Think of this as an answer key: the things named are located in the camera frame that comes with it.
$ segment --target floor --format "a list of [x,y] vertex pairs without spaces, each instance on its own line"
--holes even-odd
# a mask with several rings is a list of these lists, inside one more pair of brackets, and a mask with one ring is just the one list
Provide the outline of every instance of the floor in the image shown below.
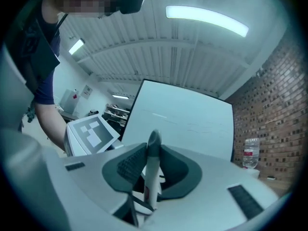
[[49,146],[55,149],[59,157],[67,157],[64,151],[62,151],[58,146],[52,143],[51,140],[47,139],[47,135],[44,133],[44,131],[40,127],[37,117],[35,117],[32,120],[32,122],[28,123],[28,117],[24,116],[23,124],[24,124],[24,127],[22,128],[23,134],[27,134],[33,137],[43,146]]

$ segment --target ceiling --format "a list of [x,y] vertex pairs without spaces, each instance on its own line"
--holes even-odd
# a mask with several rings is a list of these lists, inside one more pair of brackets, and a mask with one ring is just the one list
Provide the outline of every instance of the ceiling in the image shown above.
[[[166,6],[213,10],[249,27],[245,38],[212,24],[168,19]],[[225,99],[267,60],[287,25],[275,0],[145,0],[141,11],[103,19],[68,16],[62,47],[83,38],[74,60],[102,88],[131,100],[152,79]]]

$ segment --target person's neck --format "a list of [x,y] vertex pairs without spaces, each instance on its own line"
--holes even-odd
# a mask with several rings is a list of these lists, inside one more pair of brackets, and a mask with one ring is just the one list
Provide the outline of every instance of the person's neck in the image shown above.
[[42,16],[47,23],[57,23],[59,13],[61,13],[61,11],[57,9],[55,0],[42,1]]

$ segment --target black rectangular slot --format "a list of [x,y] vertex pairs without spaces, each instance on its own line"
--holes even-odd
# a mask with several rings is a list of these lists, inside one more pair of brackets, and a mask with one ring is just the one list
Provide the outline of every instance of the black rectangular slot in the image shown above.
[[254,218],[263,211],[263,208],[242,185],[230,187],[228,188],[228,191],[231,193],[232,197],[248,220]]
[[78,169],[78,168],[81,168],[81,167],[84,167],[84,166],[85,166],[84,163],[78,162],[78,163],[66,165],[65,167],[66,167],[67,171],[71,171],[71,170]]

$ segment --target poster on wall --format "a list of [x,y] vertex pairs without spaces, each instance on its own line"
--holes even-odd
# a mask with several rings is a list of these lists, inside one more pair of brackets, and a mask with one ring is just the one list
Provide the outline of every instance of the poster on wall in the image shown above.
[[91,93],[92,93],[92,88],[86,85],[81,93],[81,96],[84,97],[85,99],[89,99]]

